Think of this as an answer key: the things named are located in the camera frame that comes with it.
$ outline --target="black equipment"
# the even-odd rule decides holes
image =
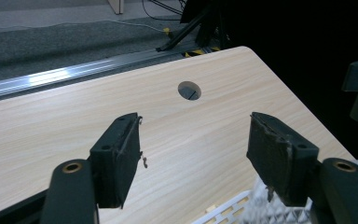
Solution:
[[[98,208],[123,208],[143,157],[141,120],[136,113],[115,119],[87,160],[57,166],[49,188],[0,211],[0,224],[99,223]]]
[[[252,114],[247,157],[286,206],[312,199],[312,223],[358,223],[358,165],[317,161],[319,148],[270,115]]]

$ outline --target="metal stand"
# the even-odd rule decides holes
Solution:
[[[168,41],[165,45],[157,48],[156,51],[164,51],[173,49],[181,40],[190,34],[197,26],[200,25],[196,43],[200,48],[209,45],[216,28],[219,32],[220,49],[227,48],[227,33],[225,22],[222,16],[222,0],[213,0],[207,5],[199,15],[197,15],[191,22],[183,28],[178,35]]]

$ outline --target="black cable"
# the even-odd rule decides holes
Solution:
[[[144,11],[145,11],[146,15],[148,17],[150,17],[151,19],[153,19],[153,20],[157,20],[157,21],[179,21],[179,20],[174,20],[174,19],[159,19],[159,18],[150,16],[149,13],[147,13],[146,8],[145,8],[145,0],[142,0],[142,6],[144,7]]]
[[[159,1],[157,1],[157,0],[149,0],[149,1],[152,2],[152,3],[154,3],[154,4],[156,4],[156,5],[158,5],[159,7],[165,8],[165,9],[167,9],[167,10],[173,12],[173,13],[176,13],[176,14],[178,14],[178,15],[182,15],[182,12],[179,11],[178,9],[176,9],[176,8],[169,7],[169,6],[167,6],[167,5],[165,5],[165,4],[161,3],[161,2],[159,2]]]
[[[179,0],[179,3],[180,3],[180,7],[183,10],[185,10],[185,5],[186,5],[186,1],[185,0]]]

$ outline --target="power cord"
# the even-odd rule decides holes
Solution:
[[[165,9],[167,9],[167,10],[173,12],[173,13],[176,13],[178,15],[182,15],[182,11],[180,11],[180,10],[178,10],[176,8],[173,8],[173,7],[169,7],[169,6],[159,2],[158,0],[149,0],[149,1],[154,3],[154,4],[156,4],[156,5],[158,5],[159,7],[165,8]]]
[[[145,8],[145,0],[142,0],[142,7],[144,7],[144,11],[145,11],[146,15],[148,17],[150,17],[151,19],[153,19],[153,20],[157,20],[157,21],[179,21],[177,19],[159,19],[159,18],[150,16],[149,13],[147,13],[146,8]]]

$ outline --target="round hole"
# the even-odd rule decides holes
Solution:
[[[81,169],[81,164],[78,162],[69,163],[62,168],[62,171],[66,174],[77,172]]]
[[[101,149],[103,149],[103,150],[107,150],[109,148],[110,148],[110,146],[108,146],[108,145],[101,147]]]
[[[201,88],[194,82],[184,81],[178,86],[179,94],[190,101],[198,100],[201,97]]]
[[[343,161],[337,161],[334,164],[339,170],[345,171],[345,172],[355,172],[356,167],[352,166],[351,164],[348,164]]]

